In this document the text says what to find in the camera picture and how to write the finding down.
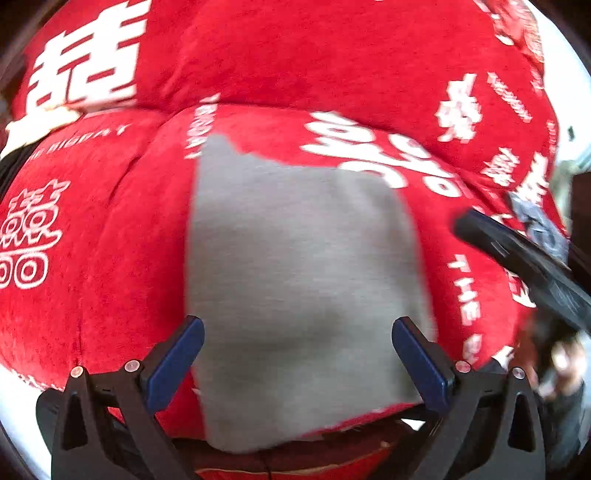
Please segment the person right hand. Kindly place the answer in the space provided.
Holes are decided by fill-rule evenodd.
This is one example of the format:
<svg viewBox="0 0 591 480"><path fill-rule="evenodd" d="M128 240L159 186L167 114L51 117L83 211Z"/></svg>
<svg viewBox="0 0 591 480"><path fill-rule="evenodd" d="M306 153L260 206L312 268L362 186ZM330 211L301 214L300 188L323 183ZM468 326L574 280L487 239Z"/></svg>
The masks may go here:
<svg viewBox="0 0 591 480"><path fill-rule="evenodd" d="M536 342L537 322L531 318L516 336L511 369L521 368L532 389L545 401L574 395L584 383L588 360L577 335L556 342L548 355L542 354Z"/></svg>

